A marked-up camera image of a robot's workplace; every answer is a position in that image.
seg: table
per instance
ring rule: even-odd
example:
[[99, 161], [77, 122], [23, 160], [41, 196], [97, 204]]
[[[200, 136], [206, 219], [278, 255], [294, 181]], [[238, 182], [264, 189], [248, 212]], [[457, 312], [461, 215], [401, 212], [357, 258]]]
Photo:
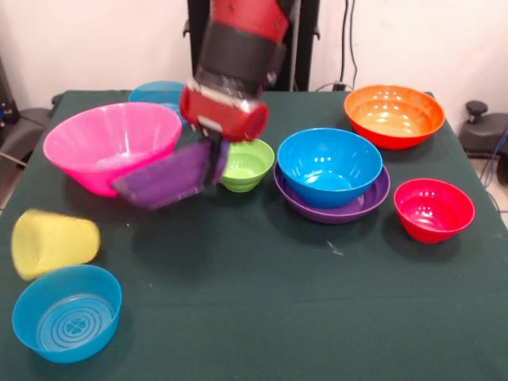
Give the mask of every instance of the table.
[[[67, 92], [51, 126], [125, 101], [125, 91]], [[344, 93], [266, 93], [264, 139], [309, 127], [350, 129]], [[185, 131], [183, 141], [195, 135]], [[508, 234], [450, 126], [423, 145], [382, 152], [391, 195], [348, 225], [300, 218], [271, 175], [249, 194], [221, 187], [167, 209], [89, 194], [52, 167], [40, 143], [0, 217], [0, 380], [508, 379]], [[443, 244], [402, 230], [394, 189], [444, 179], [476, 205], [472, 226]], [[95, 263], [120, 280], [117, 334], [97, 356], [50, 364], [24, 348], [11, 312], [26, 287], [10, 231], [27, 208], [96, 221]]]

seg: red bowl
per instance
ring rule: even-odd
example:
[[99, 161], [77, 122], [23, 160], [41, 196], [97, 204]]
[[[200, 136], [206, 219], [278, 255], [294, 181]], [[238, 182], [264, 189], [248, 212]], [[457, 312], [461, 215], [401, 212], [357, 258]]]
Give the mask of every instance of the red bowl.
[[418, 145], [445, 123], [445, 112], [434, 98], [401, 86], [355, 90], [344, 107], [355, 131], [386, 149]]
[[425, 244], [447, 240], [475, 218], [473, 201], [459, 188], [440, 180], [410, 180], [397, 188], [394, 203], [404, 229]]

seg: light blue bowl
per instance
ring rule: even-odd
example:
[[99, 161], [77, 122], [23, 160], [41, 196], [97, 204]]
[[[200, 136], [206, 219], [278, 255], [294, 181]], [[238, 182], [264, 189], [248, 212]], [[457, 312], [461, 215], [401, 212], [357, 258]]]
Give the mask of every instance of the light blue bowl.
[[307, 129], [279, 147], [277, 160], [294, 192], [316, 208], [337, 208], [378, 178], [383, 158], [368, 140], [342, 129]]
[[99, 352], [118, 327], [121, 287], [108, 271], [62, 267], [21, 294], [13, 311], [21, 343], [54, 363], [74, 363]]
[[184, 85], [180, 82], [156, 81], [141, 85], [131, 91], [129, 102], [157, 103], [174, 110], [182, 119], [179, 111], [179, 99]]

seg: purple bowl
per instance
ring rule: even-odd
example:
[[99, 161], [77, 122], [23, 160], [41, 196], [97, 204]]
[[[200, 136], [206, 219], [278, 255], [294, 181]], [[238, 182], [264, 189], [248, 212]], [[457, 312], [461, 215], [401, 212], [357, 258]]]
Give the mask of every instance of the purple bowl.
[[372, 212], [375, 208], [387, 199], [390, 193], [390, 175], [383, 166], [383, 170], [374, 183], [358, 197], [355, 201], [335, 209], [318, 209], [305, 204], [299, 196], [290, 188], [284, 179], [283, 172], [278, 164], [274, 169], [275, 184], [283, 194], [284, 198], [299, 212], [302, 216], [310, 220], [321, 222], [323, 224], [344, 224], [346, 222], [357, 220], [364, 215]]
[[[212, 184], [221, 181], [228, 162], [228, 150], [229, 143], [222, 141]], [[209, 154], [210, 142], [202, 140], [130, 172], [111, 185], [132, 204], [145, 209], [159, 209], [204, 191], [201, 177]]]

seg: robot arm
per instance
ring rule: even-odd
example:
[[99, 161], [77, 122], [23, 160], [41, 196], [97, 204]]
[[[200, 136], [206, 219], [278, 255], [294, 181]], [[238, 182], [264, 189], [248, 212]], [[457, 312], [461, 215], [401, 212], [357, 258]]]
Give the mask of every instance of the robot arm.
[[276, 81], [295, 0], [213, 0], [195, 77], [180, 99], [183, 118], [204, 136], [254, 140], [268, 109], [259, 101]]

